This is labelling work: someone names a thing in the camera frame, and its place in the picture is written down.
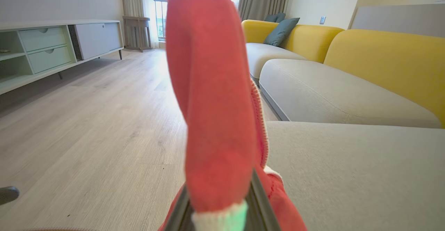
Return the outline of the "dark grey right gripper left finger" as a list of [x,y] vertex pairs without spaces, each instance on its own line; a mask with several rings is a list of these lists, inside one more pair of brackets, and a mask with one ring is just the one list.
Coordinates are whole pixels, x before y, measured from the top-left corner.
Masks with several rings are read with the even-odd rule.
[[182,186],[178,196],[172,204],[172,210],[165,223],[166,231],[193,231],[194,224],[191,215],[194,210],[190,204],[186,186]]

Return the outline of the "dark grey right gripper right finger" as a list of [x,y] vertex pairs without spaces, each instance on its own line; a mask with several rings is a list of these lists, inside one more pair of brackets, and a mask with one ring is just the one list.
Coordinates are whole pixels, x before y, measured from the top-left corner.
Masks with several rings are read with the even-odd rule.
[[246,202],[248,204],[246,231],[281,231],[256,170],[252,174]]

